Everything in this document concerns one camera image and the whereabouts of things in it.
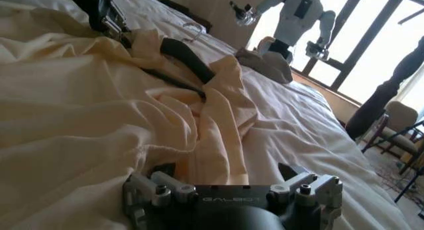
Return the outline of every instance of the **window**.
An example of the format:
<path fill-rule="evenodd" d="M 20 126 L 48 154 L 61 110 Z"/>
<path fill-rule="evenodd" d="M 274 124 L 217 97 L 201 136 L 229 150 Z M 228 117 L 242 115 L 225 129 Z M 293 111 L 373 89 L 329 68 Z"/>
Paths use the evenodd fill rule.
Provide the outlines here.
<path fill-rule="evenodd" d="M 416 83 L 412 87 L 412 90 L 408 90 L 408 94 L 402 99 L 402 103 L 418 112 L 418 119 L 421 119 L 424 117 L 424 73 L 421 73 L 420 77 L 414 78 Z"/>
<path fill-rule="evenodd" d="M 396 65 L 424 36 L 424 14 L 398 21 L 424 8 L 424 0 L 321 0 L 325 10 L 337 13 L 325 62 L 305 56 L 308 41 L 318 38 L 318 22 L 302 35 L 293 53 L 292 67 L 333 92 L 362 103 L 376 87 L 392 76 Z M 282 4 L 264 13 L 249 47 L 272 36 Z"/>
<path fill-rule="evenodd" d="M 424 35 L 424 15 L 402 25 L 397 23 L 420 9 L 422 6 L 413 1 L 401 2 L 340 86 L 338 92 L 360 103 L 368 100 L 376 87 L 390 78 L 398 62 L 417 46 Z"/>
<path fill-rule="evenodd" d="M 386 2 L 388 0 L 360 0 L 329 48 L 329 55 L 334 60 L 345 62 Z"/>

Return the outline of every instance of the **cushioned chair seat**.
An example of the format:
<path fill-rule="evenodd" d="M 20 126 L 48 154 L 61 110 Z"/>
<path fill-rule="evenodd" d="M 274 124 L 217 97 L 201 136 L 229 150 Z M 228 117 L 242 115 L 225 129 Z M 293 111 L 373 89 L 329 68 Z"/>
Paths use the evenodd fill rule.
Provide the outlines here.
<path fill-rule="evenodd" d="M 396 134 L 396 132 L 390 128 L 386 127 L 386 128 L 384 128 L 380 137 L 388 138 L 394 134 Z M 414 143 L 405 136 L 401 136 L 401 135 L 396 136 L 390 142 L 394 143 L 408 153 L 410 153 L 410 154 L 418 153 L 418 149 L 417 149 Z"/>

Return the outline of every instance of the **white robot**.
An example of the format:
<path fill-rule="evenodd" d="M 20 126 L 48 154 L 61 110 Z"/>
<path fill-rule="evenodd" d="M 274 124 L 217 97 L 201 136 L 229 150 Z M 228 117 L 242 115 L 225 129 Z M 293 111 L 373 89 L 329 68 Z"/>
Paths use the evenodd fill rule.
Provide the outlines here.
<path fill-rule="evenodd" d="M 332 10 L 322 10 L 320 0 L 264 0 L 256 8 L 246 5 L 244 10 L 230 2 L 229 4 L 236 11 L 237 24 L 250 25 L 261 14 L 281 2 L 285 5 L 273 35 L 276 40 L 265 45 L 265 49 L 280 53 L 285 60 L 290 62 L 293 55 L 288 48 L 296 45 L 302 34 L 313 27 L 314 22 L 320 20 L 320 38 L 316 44 L 308 42 L 306 55 L 320 60 L 328 60 L 326 45 L 330 41 L 336 13 Z"/>

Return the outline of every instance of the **wooden chair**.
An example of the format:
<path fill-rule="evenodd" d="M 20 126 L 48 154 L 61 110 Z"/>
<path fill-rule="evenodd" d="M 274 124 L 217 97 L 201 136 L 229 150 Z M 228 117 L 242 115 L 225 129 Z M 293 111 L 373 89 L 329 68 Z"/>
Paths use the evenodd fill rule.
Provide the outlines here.
<path fill-rule="evenodd" d="M 362 149 L 362 153 L 365 153 L 378 137 L 384 139 L 389 138 L 393 134 L 402 131 L 406 127 L 410 127 L 416 123 L 417 117 L 418 114 L 416 110 L 406 107 L 397 101 L 390 102 L 386 106 L 386 114 L 382 117 L 381 124 L 377 127 L 377 131 L 372 136 L 365 148 Z M 397 146 L 401 150 L 410 154 L 412 158 L 401 169 L 400 175 L 404 174 L 409 166 L 420 158 L 424 151 L 424 145 L 416 146 L 416 137 L 416 134 L 413 134 L 410 138 L 406 138 L 401 135 L 396 136 L 392 140 L 389 140 L 390 146 L 381 152 L 381 154 L 384 154 L 385 152 L 390 152 L 390 148 L 393 146 Z"/>

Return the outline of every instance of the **wrinkled fabric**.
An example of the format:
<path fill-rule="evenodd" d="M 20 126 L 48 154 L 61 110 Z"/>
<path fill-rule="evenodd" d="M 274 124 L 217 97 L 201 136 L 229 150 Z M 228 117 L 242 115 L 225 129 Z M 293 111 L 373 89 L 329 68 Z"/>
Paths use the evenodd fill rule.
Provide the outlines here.
<path fill-rule="evenodd" d="M 233 56 L 210 64 L 201 103 L 138 68 L 194 80 L 154 29 L 133 31 L 128 52 L 64 13 L 1 11 L 0 229 L 121 228 L 122 182 L 169 162 L 188 183 L 248 184 L 256 107 Z"/>

